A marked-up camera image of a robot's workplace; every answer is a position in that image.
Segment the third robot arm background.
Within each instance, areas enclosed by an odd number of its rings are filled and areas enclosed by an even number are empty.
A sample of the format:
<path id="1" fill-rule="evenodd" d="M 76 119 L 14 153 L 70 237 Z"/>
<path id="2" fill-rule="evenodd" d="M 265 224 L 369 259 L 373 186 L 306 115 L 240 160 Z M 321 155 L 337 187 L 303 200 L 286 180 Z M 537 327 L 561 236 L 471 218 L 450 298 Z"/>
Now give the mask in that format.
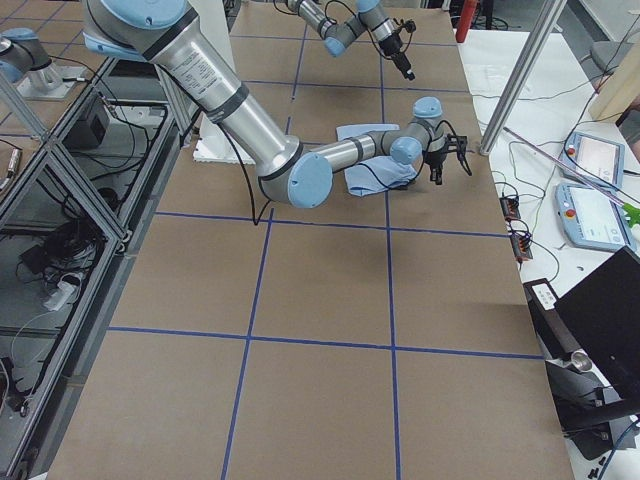
<path id="1" fill-rule="evenodd" d="M 1 73 L 30 100 L 62 100 L 72 88 L 37 34 L 25 27 L 1 33 Z"/>

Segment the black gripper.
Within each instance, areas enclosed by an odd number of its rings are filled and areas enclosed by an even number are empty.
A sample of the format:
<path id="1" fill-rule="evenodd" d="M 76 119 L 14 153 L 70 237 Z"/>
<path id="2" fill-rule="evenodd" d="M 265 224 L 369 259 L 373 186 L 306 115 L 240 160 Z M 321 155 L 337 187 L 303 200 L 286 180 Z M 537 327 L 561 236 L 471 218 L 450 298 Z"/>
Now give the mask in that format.
<path id="1" fill-rule="evenodd" d="M 413 19 L 387 18 L 377 27 L 377 44 L 383 56 L 388 60 L 395 61 L 395 66 L 407 80 L 414 80 L 415 74 L 411 63 L 404 60 L 406 47 L 400 38 L 400 33 L 406 31 L 412 35 L 415 30 L 416 24 Z"/>
<path id="2" fill-rule="evenodd" d="M 462 168 L 468 170 L 467 146 L 468 137 L 466 135 L 447 134 L 441 147 L 434 151 L 428 151 L 424 155 L 424 162 L 430 167 L 430 181 L 435 181 L 436 185 L 443 184 L 443 164 L 451 153 L 455 153 Z"/>

